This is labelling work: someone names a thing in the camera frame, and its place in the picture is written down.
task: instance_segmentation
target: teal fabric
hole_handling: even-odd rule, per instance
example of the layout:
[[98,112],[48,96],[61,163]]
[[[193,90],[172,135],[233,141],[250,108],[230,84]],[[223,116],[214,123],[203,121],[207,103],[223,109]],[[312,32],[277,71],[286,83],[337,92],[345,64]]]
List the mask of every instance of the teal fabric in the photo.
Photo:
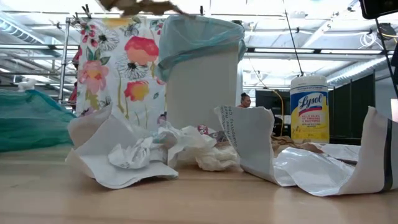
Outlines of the teal fabric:
[[169,16],[159,40],[159,63],[155,74],[167,82],[173,67],[183,61],[239,46],[239,61],[246,52],[244,29],[233,22],[202,16],[194,19]]
[[71,144],[76,116],[46,94],[0,90],[0,152]]

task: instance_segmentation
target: floral fabric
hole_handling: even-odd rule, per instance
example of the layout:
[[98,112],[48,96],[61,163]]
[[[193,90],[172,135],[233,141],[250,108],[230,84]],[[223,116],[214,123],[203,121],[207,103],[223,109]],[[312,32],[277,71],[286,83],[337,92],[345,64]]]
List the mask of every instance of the floral fabric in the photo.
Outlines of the floral fabric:
[[165,113],[165,83],[154,75],[164,20],[92,19],[81,25],[76,113],[112,104],[120,119],[149,130]]

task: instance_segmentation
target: lysol wipes container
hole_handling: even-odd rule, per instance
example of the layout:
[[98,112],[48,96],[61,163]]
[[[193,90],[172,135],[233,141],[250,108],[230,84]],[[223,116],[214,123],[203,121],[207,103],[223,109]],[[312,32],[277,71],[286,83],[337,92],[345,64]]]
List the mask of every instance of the lysol wipes container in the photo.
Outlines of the lysol wipes container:
[[292,139],[329,143],[328,85],[323,76],[297,77],[290,84]]

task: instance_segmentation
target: table surface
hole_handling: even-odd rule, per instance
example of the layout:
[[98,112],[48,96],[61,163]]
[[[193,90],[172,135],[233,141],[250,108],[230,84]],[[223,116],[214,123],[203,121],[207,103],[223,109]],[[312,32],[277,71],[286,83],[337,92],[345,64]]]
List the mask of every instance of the table surface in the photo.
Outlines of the table surface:
[[0,154],[0,223],[398,223],[398,192],[320,198],[242,172],[180,170],[108,190],[64,164],[69,147]]

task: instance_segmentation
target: person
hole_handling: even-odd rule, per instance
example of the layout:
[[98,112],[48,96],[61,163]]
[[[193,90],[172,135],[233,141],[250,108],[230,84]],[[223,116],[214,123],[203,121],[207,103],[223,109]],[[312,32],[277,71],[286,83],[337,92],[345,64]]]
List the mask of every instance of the person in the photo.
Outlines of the person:
[[250,96],[246,93],[241,94],[241,104],[238,106],[240,108],[249,108],[251,104]]

